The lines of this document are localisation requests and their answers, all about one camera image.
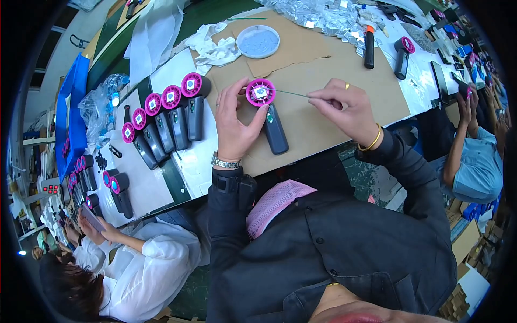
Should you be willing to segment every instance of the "blue plastic crate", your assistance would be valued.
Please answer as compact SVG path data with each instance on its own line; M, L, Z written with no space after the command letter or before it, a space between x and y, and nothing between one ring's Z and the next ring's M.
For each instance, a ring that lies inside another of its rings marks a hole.
M86 125L77 105L86 95L86 78L90 60L81 54L77 56L63 81L57 95L56 108L56 168L59 181L73 170L73 164L84 154L87 146ZM67 138L67 105L66 98L70 96L70 112L68 115L68 137L70 137L70 152L66 159L61 155Z

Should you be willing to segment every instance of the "plastic bag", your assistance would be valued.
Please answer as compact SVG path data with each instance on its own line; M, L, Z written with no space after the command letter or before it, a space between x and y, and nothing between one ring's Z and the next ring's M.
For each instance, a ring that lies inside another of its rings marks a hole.
M88 143L94 143L97 149L110 140L106 133L115 129L117 107L122 101L120 91L128 83L129 76L111 74L77 105L86 124L86 139Z
M95 8L95 6L97 6L97 4L100 1L101 0L70 0L70 3L75 4L76 6L81 8L81 10L83 10L84 12L89 12L93 8Z

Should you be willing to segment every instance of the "smartphone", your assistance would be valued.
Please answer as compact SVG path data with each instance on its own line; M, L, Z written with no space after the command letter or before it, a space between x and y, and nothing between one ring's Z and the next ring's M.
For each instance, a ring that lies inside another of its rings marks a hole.
M440 101L443 104L449 104L449 93L447 92L447 83L445 83L444 73L442 67L435 61L431 61L431 67L433 68L434 78L436 85L438 86L438 93L440 95Z
M97 232L103 232L106 231L102 223L100 223L99 219L93 214L92 210L85 204L82 206L81 215L84 216L84 218L94 227Z

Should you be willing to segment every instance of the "green floor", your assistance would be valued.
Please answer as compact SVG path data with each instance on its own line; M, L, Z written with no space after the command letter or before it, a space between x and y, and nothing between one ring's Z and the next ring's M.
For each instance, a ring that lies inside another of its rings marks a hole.
M334 150L339 155L343 167L350 179L350 184L356 188L355 197L367 201L372 195L375 203L385 207L397 193L397 180L389 176L382 166L376 166L358 161L354 158L357 144L344 143ZM209 266L198 267L189 276L178 296L169 305L173 316L199 320L206 318L206 304L208 300Z

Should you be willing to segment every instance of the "hand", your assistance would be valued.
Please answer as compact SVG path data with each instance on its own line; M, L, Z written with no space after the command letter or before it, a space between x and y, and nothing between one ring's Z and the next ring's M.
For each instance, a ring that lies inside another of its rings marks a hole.
M79 232L75 231L74 229L65 226L65 235L69 241L73 241L75 243L78 243L79 241Z
M504 149L506 143L506 133L508 132L508 125L502 117L499 118L495 124L494 134L497 140L497 146Z
M472 110L470 108L471 98L465 101L463 96L458 92L456 93L456 99L458 101L458 109L460 110L460 122L458 123L458 128L462 128L466 131L467 126L472 119Z
M476 85L474 83L469 83L468 85L472 90L472 95L470 96L470 110L472 111L472 118L475 118L479 103L478 92L476 91Z
M325 88L307 94L309 103L321 114L334 122L346 135L363 147L369 147L377 138L378 126L373 119L370 99L366 92L353 85L331 79ZM371 150L377 148L384 138L381 135Z
M116 227L114 227L112 224L106 222L103 218L97 217L104 227L105 231L101 232L102 236L110 242L110 245L112 242L119 243L121 242L121 239L125 234L120 232Z
M96 245L101 245L106 239L88 222L88 220L82 215L82 207L79 208L79 214L77 215L77 221L79 227L84 235L90 238Z
M237 83L225 88L217 96L216 126L218 136L217 154L220 160L226 162L240 161L246 151L257 139L266 120L268 104L261 106L249 126L243 125L237 119L237 95L243 95L249 78L242 78Z

